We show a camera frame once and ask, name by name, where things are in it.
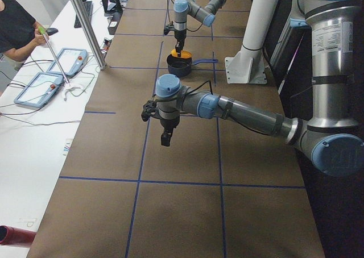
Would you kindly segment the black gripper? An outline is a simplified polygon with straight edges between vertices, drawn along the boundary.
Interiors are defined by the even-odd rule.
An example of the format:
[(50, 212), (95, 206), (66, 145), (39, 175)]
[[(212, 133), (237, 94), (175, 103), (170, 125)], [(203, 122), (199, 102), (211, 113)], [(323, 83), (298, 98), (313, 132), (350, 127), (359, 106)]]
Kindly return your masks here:
[(173, 130), (179, 125), (180, 123), (180, 115), (176, 115), (174, 117), (165, 118), (161, 116), (160, 123), (164, 128), (164, 131), (161, 135), (161, 145), (165, 147), (169, 147), (171, 143), (171, 138), (173, 135)]
[(186, 30), (174, 30), (174, 37), (176, 39), (175, 50), (177, 57), (181, 57), (181, 52), (186, 38)]

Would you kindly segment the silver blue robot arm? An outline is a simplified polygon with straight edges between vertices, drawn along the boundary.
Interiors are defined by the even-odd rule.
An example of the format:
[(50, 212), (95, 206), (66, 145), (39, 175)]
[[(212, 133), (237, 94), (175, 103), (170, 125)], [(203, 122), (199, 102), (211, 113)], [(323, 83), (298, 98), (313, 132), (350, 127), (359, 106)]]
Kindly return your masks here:
[(218, 9), (222, 8), (226, 0), (209, 0), (205, 7), (201, 7), (195, 0), (175, 0), (173, 4), (174, 21), (171, 23), (171, 30), (176, 39), (173, 57), (182, 57), (185, 38), (187, 37), (187, 17), (195, 18), (203, 26), (210, 27)]
[(242, 45), (225, 59), (228, 84), (263, 84), (263, 63), (275, 75), (284, 112), (262, 110), (211, 90), (191, 88), (174, 70), (156, 80), (143, 110), (159, 119), (168, 146), (181, 114), (219, 117), (265, 136), (281, 137), (319, 171), (347, 176), (363, 168), (363, 140), (351, 110), (354, 20), (363, 0), (291, 0), (288, 16), (270, 57), (266, 39), (283, 10), (281, 0), (253, 0)]

